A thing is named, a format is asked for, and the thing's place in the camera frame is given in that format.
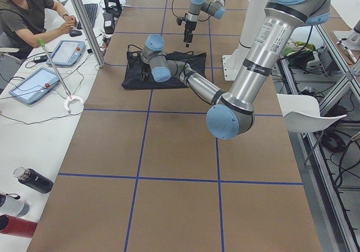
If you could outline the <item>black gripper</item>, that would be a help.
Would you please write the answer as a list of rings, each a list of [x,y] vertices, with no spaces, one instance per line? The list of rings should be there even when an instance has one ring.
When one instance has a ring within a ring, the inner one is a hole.
[[[184,39],[185,47],[188,48],[192,43],[193,39],[193,31],[196,29],[197,22],[196,21],[186,21],[185,30],[184,30]]]

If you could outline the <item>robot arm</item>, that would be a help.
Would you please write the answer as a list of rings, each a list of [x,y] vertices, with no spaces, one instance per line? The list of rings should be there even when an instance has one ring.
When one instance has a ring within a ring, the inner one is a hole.
[[[141,51],[141,61],[151,69],[156,82],[177,78],[211,105],[206,123],[214,137],[227,140],[247,132],[254,123],[253,102],[278,60],[293,31],[324,23],[331,0],[250,0],[247,16],[256,17],[256,35],[247,56],[234,56],[236,77],[224,91],[189,64],[172,61],[163,52],[164,40],[151,34]]]
[[[190,0],[188,12],[185,13],[184,17],[177,17],[177,24],[184,25],[184,39],[186,47],[189,47],[192,43],[193,31],[196,29],[197,21],[200,12],[208,14],[210,17],[221,19],[225,12],[225,4],[227,0]]]

